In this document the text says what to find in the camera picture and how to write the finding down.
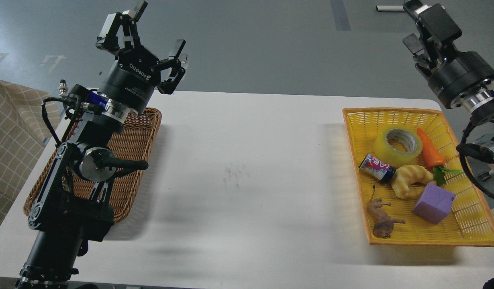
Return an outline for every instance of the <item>gray floor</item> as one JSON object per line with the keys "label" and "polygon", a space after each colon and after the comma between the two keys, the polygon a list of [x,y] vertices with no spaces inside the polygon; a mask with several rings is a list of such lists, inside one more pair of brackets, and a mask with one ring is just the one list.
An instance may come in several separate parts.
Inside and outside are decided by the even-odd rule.
{"label": "gray floor", "polygon": [[[437,100],[402,44],[416,33],[411,19],[375,10],[402,2],[151,0],[138,29],[159,58],[176,39],[188,42],[188,73],[178,90]],[[494,1],[441,3],[463,30],[458,49],[477,51],[494,68]],[[135,4],[0,0],[0,79],[54,95],[59,79],[99,86],[113,56],[95,48],[95,39],[107,14]],[[460,138],[469,113],[444,112]],[[471,164],[476,174],[488,170]],[[486,186],[494,192],[494,178]]]}

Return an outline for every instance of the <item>toy carrot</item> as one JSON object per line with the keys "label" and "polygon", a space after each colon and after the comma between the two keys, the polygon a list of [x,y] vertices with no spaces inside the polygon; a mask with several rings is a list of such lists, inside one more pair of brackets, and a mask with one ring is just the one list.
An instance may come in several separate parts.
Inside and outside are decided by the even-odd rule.
{"label": "toy carrot", "polygon": [[451,173],[454,175],[461,174],[461,170],[449,170],[445,165],[445,159],[441,156],[440,152],[436,149],[431,139],[425,134],[421,128],[416,129],[416,133],[422,140],[422,156],[424,157],[425,166],[430,170],[433,170],[433,180],[438,185],[445,185],[445,174]]}

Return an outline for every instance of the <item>roll of tape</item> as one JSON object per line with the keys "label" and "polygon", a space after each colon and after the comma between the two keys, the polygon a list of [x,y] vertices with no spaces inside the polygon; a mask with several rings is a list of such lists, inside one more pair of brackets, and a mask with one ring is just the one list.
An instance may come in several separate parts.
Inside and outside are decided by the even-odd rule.
{"label": "roll of tape", "polygon": [[[394,148],[390,140],[401,143],[406,151]],[[374,153],[377,158],[396,168],[409,165],[421,152],[420,137],[416,132],[400,124],[391,124],[383,128],[374,142]]]}

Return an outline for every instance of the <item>robotic arm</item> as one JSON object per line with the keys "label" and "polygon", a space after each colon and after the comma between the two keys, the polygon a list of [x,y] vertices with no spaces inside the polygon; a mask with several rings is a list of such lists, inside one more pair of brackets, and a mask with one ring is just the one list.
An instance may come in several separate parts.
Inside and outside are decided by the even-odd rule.
{"label": "robotic arm", "polygon": [[[102,241],[114,223],[109,205],[114,179],[148,167],[146,161],[117,159],[107,148],[113,132],[122,132],[128,113],[143,113],[155,87],[161,93],[172,94],[185,74],[179,61],[183,39],[177,40],[164,60],[140,44],[136,23],[146,6],[142,1],[134,10],[108,15],[96,46],[115,55],[115,62],[96,92],[78,84],[68,91],[62,80],[60,97],[44,101],[62,102],[71,121],[59,139],[43,105],[43,118],[56,141],[57,152],[30,211],[28,225],[40,232],[20,272],[17,288],[67,288],[71,275],[78,273],[73,268],[76,257],[88,251],[88,240]],[[116,36],[120,26],[124,31],[123,48]],[[169,68],[168,79],[162,81],[161,71]],[[78,126],[69,137],[76,122]],[[73,174],[95,183],[89,199],[74,195]]]}
{"label": "robotic arm", "polygon": [[457,147],[461,165],[468,178],[494,199],[472,175],[465,158],[470,156],[483,161],[494,171],[494,132],[482,136],[476,143],[466,143],[476,126],[494,123],[494,70],[474,51],[456,49],[454,40],[461,36],[461,30],[443,6],[410,0],[403,7],[420,33],[419,37],[411,34],[403,40],[413,54],[416,69],[446,108],[464,106],[471,113]]}

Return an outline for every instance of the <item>brown wicker basket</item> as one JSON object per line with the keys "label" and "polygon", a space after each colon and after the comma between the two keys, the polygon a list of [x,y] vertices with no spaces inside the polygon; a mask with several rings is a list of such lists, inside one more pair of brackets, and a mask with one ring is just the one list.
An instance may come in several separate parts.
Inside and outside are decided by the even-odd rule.
{"label": "brown wicker basket", "polygon": [[[108,143],[109,149],[119,159],[148,161],[160,122],[161,112],[156,108],[146,108],[142,115],[129,114],[124,121],[124,132],[113,134]],[[41,186],[47,177],[54,156],[55,152],[45,165],[42,174],[25,201],[24,214],[27,216],[29,216],[31,205],[40,193]],[[122,221],[129,214],[131,206],[135,201],[142,175],[143,171],[136,171],[127,176],[115,179],[110,198],[110,205],[115,212],[115,222]],[[93,182],[85,181],[74,175],[74,193],[76,196],[87,199],[90,196],[93,185]]]}

